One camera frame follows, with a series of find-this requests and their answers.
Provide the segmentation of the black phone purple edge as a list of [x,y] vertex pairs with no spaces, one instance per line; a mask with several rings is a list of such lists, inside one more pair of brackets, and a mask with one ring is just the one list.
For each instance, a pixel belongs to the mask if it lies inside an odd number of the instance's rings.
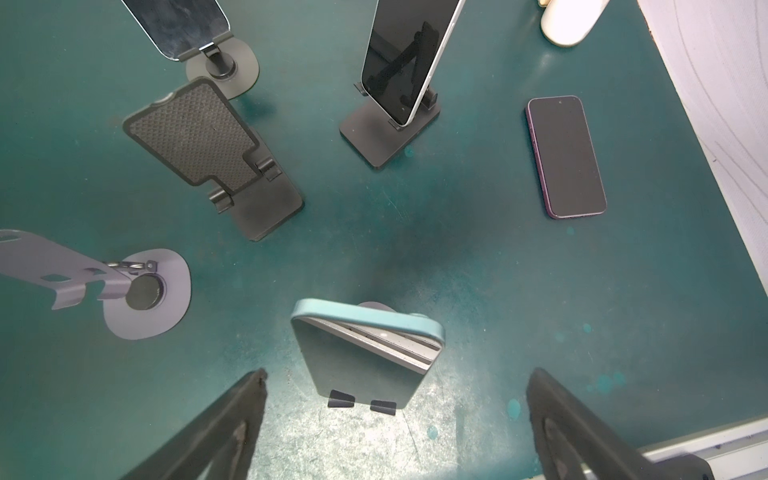
[[573,95],[533,98],[525,114],[548,215],[604,213],[607,200],[582,101]]

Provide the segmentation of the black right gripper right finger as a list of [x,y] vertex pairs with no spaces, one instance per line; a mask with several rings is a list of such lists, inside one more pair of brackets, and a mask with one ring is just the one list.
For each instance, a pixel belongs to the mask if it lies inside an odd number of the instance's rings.
[[534,445],[546,479],[712,479],[703,459],[684,454],[654,463],[624,442],[584,403],[542,368],[526,399]]

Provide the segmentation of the grey round stand left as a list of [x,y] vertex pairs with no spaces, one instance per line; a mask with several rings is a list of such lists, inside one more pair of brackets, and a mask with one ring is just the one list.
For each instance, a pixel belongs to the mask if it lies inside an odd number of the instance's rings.
[[145,250],[103,262],[15,229],[1,231],[1,274],[53,291],[54,310],[80,304],[87,286],[101,282],[98,300],[105,324],[125,340],[148,339],[174,328],[192,295],[189,266],[173,250]]

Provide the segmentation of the black phone silver edge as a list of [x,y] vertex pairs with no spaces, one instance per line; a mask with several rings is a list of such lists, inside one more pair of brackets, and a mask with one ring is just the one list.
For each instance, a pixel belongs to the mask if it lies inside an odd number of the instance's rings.
[[464,0],[379,0],[361,86],[397,125],[416,116]]

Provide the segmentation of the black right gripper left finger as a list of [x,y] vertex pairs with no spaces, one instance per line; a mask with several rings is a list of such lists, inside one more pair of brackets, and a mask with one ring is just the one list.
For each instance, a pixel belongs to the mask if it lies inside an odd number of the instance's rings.
[[267,372],[245,374],[126,479],[245,479],[267,399]]

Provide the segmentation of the black round stand back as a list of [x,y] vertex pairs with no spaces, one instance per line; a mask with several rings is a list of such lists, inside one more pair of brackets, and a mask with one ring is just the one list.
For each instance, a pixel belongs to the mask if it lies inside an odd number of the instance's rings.
[[260,75],[260,65],[253,50],[237,38],[211,45],[185,64],[189,80],[206,77],[218,86],[227,99],[246,93]]

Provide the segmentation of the white salt shaker beige cap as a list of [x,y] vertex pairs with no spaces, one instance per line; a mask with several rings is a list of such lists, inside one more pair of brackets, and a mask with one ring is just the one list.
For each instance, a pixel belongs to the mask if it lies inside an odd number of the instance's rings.
[[572,47],[592,30],[609,0],[544,0],[540,28],[554,45]]

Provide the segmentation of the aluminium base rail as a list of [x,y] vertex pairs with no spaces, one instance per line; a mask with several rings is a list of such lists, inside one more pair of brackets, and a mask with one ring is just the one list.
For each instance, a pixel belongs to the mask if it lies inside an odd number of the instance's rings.
[[709,464],[716,479],[766,479],[767,418],[705,430],[644,447],[640,452],[654,462],[695,455]]

